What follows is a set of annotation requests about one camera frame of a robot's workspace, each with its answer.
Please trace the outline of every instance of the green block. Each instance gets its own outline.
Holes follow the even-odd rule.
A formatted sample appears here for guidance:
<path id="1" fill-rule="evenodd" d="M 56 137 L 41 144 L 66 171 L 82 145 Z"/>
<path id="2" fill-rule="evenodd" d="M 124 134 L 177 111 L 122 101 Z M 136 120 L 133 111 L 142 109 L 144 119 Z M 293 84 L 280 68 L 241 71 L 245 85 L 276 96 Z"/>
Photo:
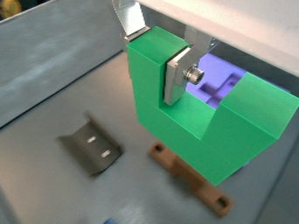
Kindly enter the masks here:
<path id="1" fill-rule="evenodd" d="M 154 27 L 126 47 L 138 122 L 213 184 L 280 137 L 299 100 L 247 73 L 217 110 L 184 93 L 164 103 L 169 58 L 186 43 Z"/>

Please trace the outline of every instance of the metal sheet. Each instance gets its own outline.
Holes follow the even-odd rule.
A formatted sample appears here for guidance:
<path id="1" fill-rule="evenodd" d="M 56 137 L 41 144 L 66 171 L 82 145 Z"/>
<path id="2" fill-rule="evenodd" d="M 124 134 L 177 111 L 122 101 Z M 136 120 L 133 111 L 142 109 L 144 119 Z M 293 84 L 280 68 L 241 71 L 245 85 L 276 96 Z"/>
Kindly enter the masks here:
<path id="1" fill-rule="evenodd" d="M 18 220 L 94 224 L 112 217 L 118 224 L 252 224 L 297 137 L 299 116 L 280 140 L 220 184 L 236 204 L 218 219 L 146 156 L 156 139 L 136 121 L 126 69 L 120 54 L 0 132 L 0 185 Z M 85 123 L 86 110 L 125 150 L 98 178 L 86 177 L 54 140 Z"/>
<path id="2" fill-rule="evenodd" d="M 0 127 L 121 49 L 105 1 L 56 0 L 0 24 Z"/>
<path id="3" fill-rule="evenodd" d="M 296 0 L 137 2 L 299 76 Z"/>

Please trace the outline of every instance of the purple block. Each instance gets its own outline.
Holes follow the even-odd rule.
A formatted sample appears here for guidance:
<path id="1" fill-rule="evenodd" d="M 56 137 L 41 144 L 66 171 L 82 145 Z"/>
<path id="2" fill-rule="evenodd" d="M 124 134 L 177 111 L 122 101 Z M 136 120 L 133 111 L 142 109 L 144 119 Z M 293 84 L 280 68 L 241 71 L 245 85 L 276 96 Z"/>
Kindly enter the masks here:
<path id="1" fill-rule="evenodd" d="M 200 58 L 198 68 L 202 79 L 196 86 L 188 83 L 186 91 L 216 109 L 247 71 L 209 53 Z"/>

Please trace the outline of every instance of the gray table surface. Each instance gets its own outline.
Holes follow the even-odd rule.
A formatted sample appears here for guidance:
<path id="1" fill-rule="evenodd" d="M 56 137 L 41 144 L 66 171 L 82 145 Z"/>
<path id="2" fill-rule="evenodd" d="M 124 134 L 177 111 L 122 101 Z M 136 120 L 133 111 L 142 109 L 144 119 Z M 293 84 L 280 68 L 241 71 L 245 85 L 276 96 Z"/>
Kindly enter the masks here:
<path id="1" fill-rule="evenodd" d="M 86 122 L 100 120 L 125 154 L 89 178 L 57 142 Z M 22 224 L 253 223 L 295 144 L 291 122 L 281 139 L 218 188 L 236 201 L 217 218 L 148 157 L 156 141 L 136 121 L 126 55 L 64 88 L 0 132 L 0 186 Z"/>

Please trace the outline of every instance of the metal bracket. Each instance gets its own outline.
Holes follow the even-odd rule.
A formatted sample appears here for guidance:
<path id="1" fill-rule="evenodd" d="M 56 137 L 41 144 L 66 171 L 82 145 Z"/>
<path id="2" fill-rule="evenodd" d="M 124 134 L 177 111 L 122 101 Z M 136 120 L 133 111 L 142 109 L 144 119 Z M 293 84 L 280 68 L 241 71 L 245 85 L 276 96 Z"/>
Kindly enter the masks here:
<path id="1" fill-rule="evenodd" d="M 126 44 L 146 32 L 149 28 L 145 26 L 140 4 L 134 0 L 110 0 L 109 6 L 114 12 L 112 14 L 116 23 L 121 29 L 122 50 L 126 51 Z"/>
<path id="2" fill-rule="evenodd" d="M 101 173 L 121 156 L 120 144 L 88 115 L 88 123 L 58 140 L 88 175 Z"/>
<path id="3" fill-rule="evenodd" d="M 109 2 L 116 23 L 121 28 L 122 50 L 126 51 L 126 44 L 149 28 L 145 26 L 140 4 L 134 0 L 110 0 Z M 188 25 L 184 40 L 190 46 L 166 63 L 162 100 L 169 105 L 181 98 L 186 83 L 196 85 L 200 82 L 204 72 L 197 68 L 197 61 L 214 46 L 214 38 Z"/>
<path id="4" fill-rule="evenodd" d="M 212 212 L 217 216 L 224 216 L 232 208 L 232 200 L 173 154 L 162 143 L 156 142 L 152 145 L 149 155 L 173 176 L 181 177 L 189 183 L 190 192 L 209 207 Z"/>
<path id="5" fill-rule="evenodd" d="M 184 40 L 190 45 L 166 63 L 162 99 L 173 105 L 181 98 L 186 83 L 198 84 L 204 72 L 197 68 L 198 58 L 214 47 L 217 40 L 188 25 Z"/>

